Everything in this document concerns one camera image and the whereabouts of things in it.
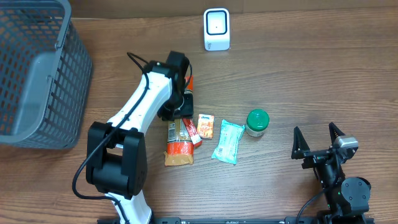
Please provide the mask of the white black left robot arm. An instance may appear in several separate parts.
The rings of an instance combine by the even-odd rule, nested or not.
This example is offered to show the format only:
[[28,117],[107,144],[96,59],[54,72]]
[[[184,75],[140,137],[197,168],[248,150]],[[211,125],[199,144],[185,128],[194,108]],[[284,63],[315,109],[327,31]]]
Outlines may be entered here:
[[87,155],[77,173],[86,172],[86,181],[99,196],[110,200],[118,217],[98,223],[153,223],[143,186],[147,177],[145,135],[155,117],[174,121],[193,116],[193,96],[186,93],[192,66],[181,52],[171,51],[165,62],[128,53],[139,67],[139,86],[121,110],[106,123],[94,122],[88,130]]

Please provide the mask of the teal snack pouch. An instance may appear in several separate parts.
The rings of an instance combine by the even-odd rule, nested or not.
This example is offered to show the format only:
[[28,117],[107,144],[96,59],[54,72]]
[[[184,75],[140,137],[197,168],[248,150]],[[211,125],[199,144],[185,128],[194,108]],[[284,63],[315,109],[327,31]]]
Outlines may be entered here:
[[236,165],[239,141],[245,131],[244,126],[222,120],[219,143],[211,158]]

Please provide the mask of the red snack package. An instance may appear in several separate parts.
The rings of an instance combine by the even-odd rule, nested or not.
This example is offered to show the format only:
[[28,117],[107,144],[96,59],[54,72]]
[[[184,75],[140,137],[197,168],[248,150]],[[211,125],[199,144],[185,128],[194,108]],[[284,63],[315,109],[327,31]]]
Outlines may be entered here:
[[164,152],[165,166],[193,164],[194,145],[182,119],[168,123],[167,148]]

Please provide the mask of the orange tissue packet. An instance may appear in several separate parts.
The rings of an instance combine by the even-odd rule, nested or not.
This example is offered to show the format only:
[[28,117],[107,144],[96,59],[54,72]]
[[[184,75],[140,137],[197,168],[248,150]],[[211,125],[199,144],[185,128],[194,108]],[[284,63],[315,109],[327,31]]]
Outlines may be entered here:
[[208,114],[199,114],[197,122],[197,132],[201,138],[212,139],[215,117]]

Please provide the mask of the green lidded jar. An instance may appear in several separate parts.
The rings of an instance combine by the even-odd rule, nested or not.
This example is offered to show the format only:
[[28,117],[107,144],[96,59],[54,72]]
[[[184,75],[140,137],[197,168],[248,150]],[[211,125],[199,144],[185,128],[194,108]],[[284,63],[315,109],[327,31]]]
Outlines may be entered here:
[[246,132],[252,137],[262,136],[268,125],[269,115],[262,109],[252,110],[246,118]]

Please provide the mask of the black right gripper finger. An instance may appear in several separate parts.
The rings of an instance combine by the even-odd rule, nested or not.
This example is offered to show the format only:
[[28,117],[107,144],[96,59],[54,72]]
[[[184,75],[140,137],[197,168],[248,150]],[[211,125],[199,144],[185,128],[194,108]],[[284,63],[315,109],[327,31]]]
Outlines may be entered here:
[[335,123],[331,122],[329,125],[330,139],[332,146],[342,146],[346,134],[342,132]]
[[298,126],[294,128],[294,142],[291,159],[303,159],[310,152],[310,148]]

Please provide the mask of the thin red snack stick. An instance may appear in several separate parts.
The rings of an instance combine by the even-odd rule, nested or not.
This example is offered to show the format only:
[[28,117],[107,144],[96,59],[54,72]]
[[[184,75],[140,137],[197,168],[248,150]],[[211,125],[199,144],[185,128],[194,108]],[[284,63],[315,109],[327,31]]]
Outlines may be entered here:
[[193,120],[188,119],[188,118],[183,118],[182,119],[188,133],[190,136],[190,139],[193,143],[194,147],[199,147],[202,144],[202,138],[200,137],[199,133],[197,132],[197,128],[195,127]]

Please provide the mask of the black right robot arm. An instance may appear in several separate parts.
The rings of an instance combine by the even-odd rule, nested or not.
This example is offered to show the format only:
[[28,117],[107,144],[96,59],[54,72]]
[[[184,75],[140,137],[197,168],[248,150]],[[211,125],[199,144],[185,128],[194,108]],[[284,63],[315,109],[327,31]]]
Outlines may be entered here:
[[[291,158],[303,160],[303,169],[312,169],[322,191],[308,200],[299,210],[295,223],[373,223],[369,211],[371,184],[362,177],[345,176],[342,165],[359,149],[358,140],[342,132],[334,123],[328,125],[331,145],[328,149],[311,151],[299,127],[294,128]],[[325,196],[328,210],[322,210],[308,220],[304,210],[316,199]]]

